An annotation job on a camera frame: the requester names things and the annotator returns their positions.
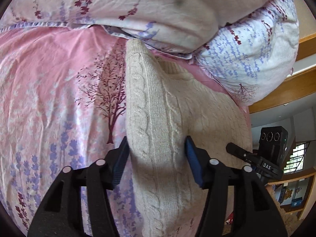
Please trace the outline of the beige cable-knit sweater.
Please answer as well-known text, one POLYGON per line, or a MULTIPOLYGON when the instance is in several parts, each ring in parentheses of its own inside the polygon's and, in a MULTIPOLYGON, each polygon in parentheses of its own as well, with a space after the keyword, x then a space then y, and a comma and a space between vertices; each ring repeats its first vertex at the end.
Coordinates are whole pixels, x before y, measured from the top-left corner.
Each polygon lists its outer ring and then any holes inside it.
POLYGON ((198 81, 185 67, 154 56, 137 39, 126 44, 126 133, 135 204, 143 236, 194 236, 207 192, 194 181, 185 138, 226 166, 243 162, 230 142, 251 150, 245 114, 225 93, 198 81))

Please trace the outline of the white lavender-print pillow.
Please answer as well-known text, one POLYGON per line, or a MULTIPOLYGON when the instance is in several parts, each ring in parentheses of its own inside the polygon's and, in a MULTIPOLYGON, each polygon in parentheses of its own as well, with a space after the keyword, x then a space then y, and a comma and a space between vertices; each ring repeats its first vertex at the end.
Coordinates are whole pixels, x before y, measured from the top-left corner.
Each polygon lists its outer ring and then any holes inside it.
POLYGON ((269 0, 218 33, 194 55, 194 62, 241 106, 275 90, 291 74, 299 46, 293 0, 269 0))

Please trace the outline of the wooden headboard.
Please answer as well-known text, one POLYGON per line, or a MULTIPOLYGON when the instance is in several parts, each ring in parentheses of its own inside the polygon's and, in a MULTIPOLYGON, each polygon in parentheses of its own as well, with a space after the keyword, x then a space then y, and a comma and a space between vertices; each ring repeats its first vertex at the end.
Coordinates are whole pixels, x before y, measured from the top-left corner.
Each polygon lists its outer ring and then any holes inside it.
POLYGON ((284 105, 315 93, 315 34, 299 40, 294 72, 272 93, 249 107, 251 114, 284 105))

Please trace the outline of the pink floral bed sheet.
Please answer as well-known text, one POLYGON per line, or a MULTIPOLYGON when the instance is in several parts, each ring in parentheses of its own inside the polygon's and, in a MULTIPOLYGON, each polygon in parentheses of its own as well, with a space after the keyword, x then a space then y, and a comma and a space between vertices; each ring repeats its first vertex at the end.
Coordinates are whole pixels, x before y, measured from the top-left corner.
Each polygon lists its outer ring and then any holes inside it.
POLYGON ((125 97, 106 113, 83 91, 122 82, 125 45, 98 26, 1 34, 1 203, 23 234, 64 166, 90 165, 126 134, 125 97))

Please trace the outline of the large pale pink floral pillow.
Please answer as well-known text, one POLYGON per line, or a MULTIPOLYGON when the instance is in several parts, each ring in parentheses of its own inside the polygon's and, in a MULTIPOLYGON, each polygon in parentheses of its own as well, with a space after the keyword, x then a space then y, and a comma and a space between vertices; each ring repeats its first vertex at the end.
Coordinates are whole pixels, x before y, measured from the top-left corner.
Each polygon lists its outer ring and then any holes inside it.
POLYGON ((189 54, 268 0, 12 0, 1 29, 102 25, 156 49, 189 54))

